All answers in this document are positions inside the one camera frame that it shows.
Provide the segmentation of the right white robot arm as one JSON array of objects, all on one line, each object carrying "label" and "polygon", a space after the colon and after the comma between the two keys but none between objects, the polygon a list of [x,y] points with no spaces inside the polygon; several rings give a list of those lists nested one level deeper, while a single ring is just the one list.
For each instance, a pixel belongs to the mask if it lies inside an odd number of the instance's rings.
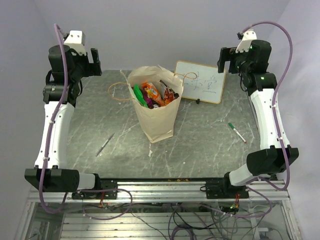
[{"label": "right white robot arm", "polygon": [[229,62],[229,73],[238,74],[253,105],[260,136],[260,149],[247,155],[246,163],[227,174],[229,181],[220,186],[221,194],[233,197],[239,186],[262,179],[267,175],[289,172],[298,158],[299,150],[292,147],[283,128],[278,107],[277,79],[267,71],[271,44],[252,40],[245,50],[223,47],[217,62],[218,72]]}]

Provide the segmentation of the orange mango snack bag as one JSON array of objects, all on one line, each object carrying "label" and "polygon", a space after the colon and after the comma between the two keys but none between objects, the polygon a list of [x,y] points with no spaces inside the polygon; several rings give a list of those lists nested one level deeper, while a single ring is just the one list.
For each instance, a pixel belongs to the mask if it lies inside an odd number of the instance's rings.
[{"label": "orange mango snack bag", "polygon": [[162,99],[160,92],[157,90],[156,86],[153,83],[145,82],[141,86],[147,92],[149,98],[154,100],[161,107],[165,106],[165,102]]}]

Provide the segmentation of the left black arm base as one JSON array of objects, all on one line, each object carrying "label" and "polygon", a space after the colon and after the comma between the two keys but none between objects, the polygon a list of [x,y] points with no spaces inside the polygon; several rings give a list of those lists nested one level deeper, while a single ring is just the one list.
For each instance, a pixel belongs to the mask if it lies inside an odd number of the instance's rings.
[{"label": "left black arm base", "polygon": [[102,178],[93,189],[83,189],[71,194],[72,200],[115,200],[118,183],[113,179]]}]

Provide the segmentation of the beige paper bag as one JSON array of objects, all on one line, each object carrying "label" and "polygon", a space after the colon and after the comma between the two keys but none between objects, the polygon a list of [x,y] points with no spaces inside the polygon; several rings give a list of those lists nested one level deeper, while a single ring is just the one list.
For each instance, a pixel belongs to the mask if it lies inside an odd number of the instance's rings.
[{"label": "beige paper bag", "polygon": [[[121,101],[131,101],[139,124],[151,143],[156,143],[174,135],[174,124],[178,113],[178,108],[184,91],[185,79],[194,80],[197,78],[195,72],[173,73],[161,66],[142,66],[134,69],[123,83],[128,87],[129,97]],[[166,106],[150,109],[138,100],[133,87],[140,88],[143,83],[152,83],[159,89],[161,82],[170,87],[179,95]]]}]

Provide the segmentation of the large green Chiaba chips bag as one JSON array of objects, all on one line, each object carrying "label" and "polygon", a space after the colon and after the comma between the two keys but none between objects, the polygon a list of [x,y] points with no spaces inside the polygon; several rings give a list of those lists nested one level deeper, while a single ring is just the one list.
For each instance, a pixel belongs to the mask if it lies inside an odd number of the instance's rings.
[{"label": "large green Chiaba chips bag", "polygon": [[138,84],[135,84],[135,85],[133,86],[133,92],[134,92],[137,100],[139,101],[139,103],[140,103],[143,107],[148,108],[149,106],[148,106],[147,102],[145,101],[144,95],[143,95],[142,91],[140,90]]}]

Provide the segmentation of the red snack bag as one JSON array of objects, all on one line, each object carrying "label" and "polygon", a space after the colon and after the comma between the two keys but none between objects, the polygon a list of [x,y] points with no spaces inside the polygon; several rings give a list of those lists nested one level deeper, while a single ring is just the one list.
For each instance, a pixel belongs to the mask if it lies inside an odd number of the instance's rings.
[{"label": "red snack bag", "polygon": [[159,81],[159,84],[159,92],[165,105],[168,105],[169,103],[180,97],[180,95],[177,92],[175,92],[172,88],[166,85],[162,80]]}]

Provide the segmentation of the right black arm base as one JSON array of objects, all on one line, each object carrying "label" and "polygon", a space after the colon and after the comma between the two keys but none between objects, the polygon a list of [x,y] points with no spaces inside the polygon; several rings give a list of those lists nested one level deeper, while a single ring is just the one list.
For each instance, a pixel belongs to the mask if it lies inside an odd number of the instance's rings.
[{"label": "right black arm base", "polygon": [[228,178],[211,178],[200,187],[200,191],[206,194],[207,199],[248,199],[249,193],[245,186],[233,186]]}]

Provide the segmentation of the purple grape candy bag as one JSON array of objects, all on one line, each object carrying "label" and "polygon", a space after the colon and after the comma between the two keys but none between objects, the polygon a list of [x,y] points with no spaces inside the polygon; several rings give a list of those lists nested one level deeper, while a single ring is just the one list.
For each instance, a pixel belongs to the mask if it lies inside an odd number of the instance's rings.
[{"label": "purple grape candy bag", "polygon": [[146,101],[147,106],[148,106],[149,109],[153,109],[153,108],[154,108],[153,102],[152,102],[152,100],[151,100],[150,98],[147,97],[147,98],[145,99],[145,101]]}]

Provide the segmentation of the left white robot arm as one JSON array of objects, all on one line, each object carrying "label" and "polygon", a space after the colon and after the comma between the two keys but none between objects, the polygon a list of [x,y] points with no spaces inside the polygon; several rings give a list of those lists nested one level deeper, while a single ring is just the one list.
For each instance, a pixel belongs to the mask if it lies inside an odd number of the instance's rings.
[{"label": "left white robot arm", "polygon": [[88,56],[64,45],[51,47],[48,59],[51,69],[45,78],[43,102],[45,123],[38,157],[33,168],[27,168],[24,178],[43,192],[73,193],[84,189],[85,194],[96,199],[102,193],[99,176],[80,173],[67,168],[67,141],[77,97],[82,93],[82,78],[102,74],[99,53],[91,48],[93,61]]}]

